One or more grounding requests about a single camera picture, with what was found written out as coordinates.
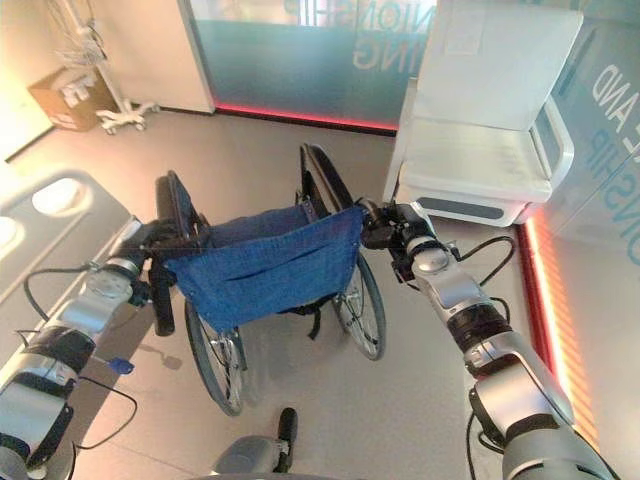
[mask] chair cushion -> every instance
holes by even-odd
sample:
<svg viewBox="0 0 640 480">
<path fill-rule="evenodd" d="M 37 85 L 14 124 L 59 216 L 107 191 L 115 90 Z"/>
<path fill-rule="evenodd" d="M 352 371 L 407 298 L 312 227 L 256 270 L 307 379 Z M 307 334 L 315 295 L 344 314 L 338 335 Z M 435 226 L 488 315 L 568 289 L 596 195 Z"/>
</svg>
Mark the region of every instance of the chair cushion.
<svg viewBox="0 0 640 480">
<path fill-rule="evenodd" d="M 416 117 L 399 182 L 431 191 L 542 203 L 551 196 L 530 132 Z"/>
</svg>

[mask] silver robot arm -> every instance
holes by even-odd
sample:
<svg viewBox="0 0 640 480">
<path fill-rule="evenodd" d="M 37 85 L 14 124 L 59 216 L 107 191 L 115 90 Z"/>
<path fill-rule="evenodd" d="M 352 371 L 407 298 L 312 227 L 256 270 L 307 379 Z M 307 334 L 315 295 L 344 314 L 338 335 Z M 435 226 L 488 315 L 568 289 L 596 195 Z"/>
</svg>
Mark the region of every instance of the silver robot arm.
<svg viewBox="0 0 640 480">
<path fill-rule="evenodd" d="M 0 370 L 0 480 L 27 480 L 55 453 L 73 417 L 67 400 L 109 322 L 122 304 L 147 300 L 136 291 L 140 245 L 156 230 L 133 220 L 105 265 Z"/>
<path fill-rule="evenodd" d="M 485 434 L 504 448 L 503 479 L 612 479 L 600 457 L 574 432 L 571 403 L 531 345 L 437 240 L 420 206 L 412 205 L 413 212 L 398 207 L 410 218 L 396 216 L 395 231 L 408 227 L 409 233 L 396 233 L 404 252 L 398 253 L 395 245 L 395 257 L 408 258 L 420 291 L 464 354 L 476 379 L 469 392 L 472 409 Z"/>
</svg>

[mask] cardboard box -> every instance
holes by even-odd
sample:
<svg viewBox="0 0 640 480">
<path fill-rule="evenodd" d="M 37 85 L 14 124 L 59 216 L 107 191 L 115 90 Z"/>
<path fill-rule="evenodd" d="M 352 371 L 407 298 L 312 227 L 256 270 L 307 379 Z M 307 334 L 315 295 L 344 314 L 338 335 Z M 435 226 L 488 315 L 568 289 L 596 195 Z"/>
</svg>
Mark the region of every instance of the cardboard box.
<svg viewBox="0 0 640 480">
<path fill-rule="evenodd" d="M 29 87 L 51 122 L 59 128 L 83 132 L 99 123 L 97 110 L 118 111 L 100 72 L 62 68 Z"/>
</svg>

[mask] wheelchair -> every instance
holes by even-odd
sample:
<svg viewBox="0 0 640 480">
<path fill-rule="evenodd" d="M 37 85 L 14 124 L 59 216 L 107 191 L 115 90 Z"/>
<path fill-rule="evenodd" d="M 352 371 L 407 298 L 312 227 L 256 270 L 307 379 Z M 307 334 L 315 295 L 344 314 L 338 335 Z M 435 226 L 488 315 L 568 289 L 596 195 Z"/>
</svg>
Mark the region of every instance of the wheelchair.
<svg viewBox="0 0 640 480">
<path fill-rule="evenodd" d="M 229 416 L 242 411 L 247 370 L 240 327 L 274 313 L 314 315 L 331 303 L 342 328 L 369 360 L 385 350 L 382 297 L 360 253 L 365 206 L 354 202 L 317 145 L 300 147 L 301 185 L 292 207 L 211 226 L 170 171 L 156 180 L 158 221 L 168 234 L 154 247 L 149 277 L 156 333 L 173 332 L 169 287 L 185 297 L 196 367 Z"/>
</svg>

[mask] floor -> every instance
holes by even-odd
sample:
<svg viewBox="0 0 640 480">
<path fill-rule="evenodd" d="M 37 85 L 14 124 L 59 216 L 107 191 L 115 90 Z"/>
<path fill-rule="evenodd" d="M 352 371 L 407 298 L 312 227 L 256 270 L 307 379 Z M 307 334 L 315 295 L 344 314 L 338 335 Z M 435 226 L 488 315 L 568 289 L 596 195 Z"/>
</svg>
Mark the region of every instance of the floor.
<svg viewBox="0 0 640 480">
<path fill-rule="evenodd" d="M 23 172 L 54 164 L 84 169 L 145 221 L 155 216 L 154 179 L 173 169 L 194 204 L 216 223 L 290 205 L 302 142 L 325 147 L 354 196 L 379 200 L 393 141 L 261 120 L 162 112 L 149 118 L 142 133 L 133 128 L 115 137 L 100 129 L 53 132 L 13 165 Z M 435 219 L 435 226 L 442 240 L 457 239 L 462 252 L 505 233 L 444 219 Z M 502 255 L 503 247 L 492 247 L 465 267 L 480 277 Z M 385 357 L 377 363 L 366 360 L 330 310 L 325 310 L 315 342 L 306 337 L 311 318 L 280 315 L 252 322 L 242 329 L 249 372 L 245 411 L 238 418 L 222 414 L 200 383 L 178 293 L 173 336 L 156 337 L 153 328 L 146 332 L 152 320 L 149 309 L 137 316 L 128 312 L 103 348 L 126 344 L 134 352 L 136 370 L 117 386 L 138 400 L 140 410 L 120 435 L 80 453 L 74 478 L 177 480 L 206 474 L 236 438 L 273 434 L 285 406 L 295 407 L 300 417 L 294 472 L 368 480 L 469 478 L 464 429 L 472 379 L 461 354 L 427 300 L 397 283 L 388 255 L 367 252 L 366 257 L 385 303 Z M 526 330 L 517 256 L 487 291 L 504 297 L 516 328 Z M 88 390 L 76 392 L 75 401 L 82 403 L 80 395 Z M 104 437 L 129 412 L 125 401 L 110 395 L 90 428 L 89 422 L 85 425 L 89 431 L 83 442 Z M 473 443 L 478 478 L 498 478 L 498 461 Z"/>
</svg>

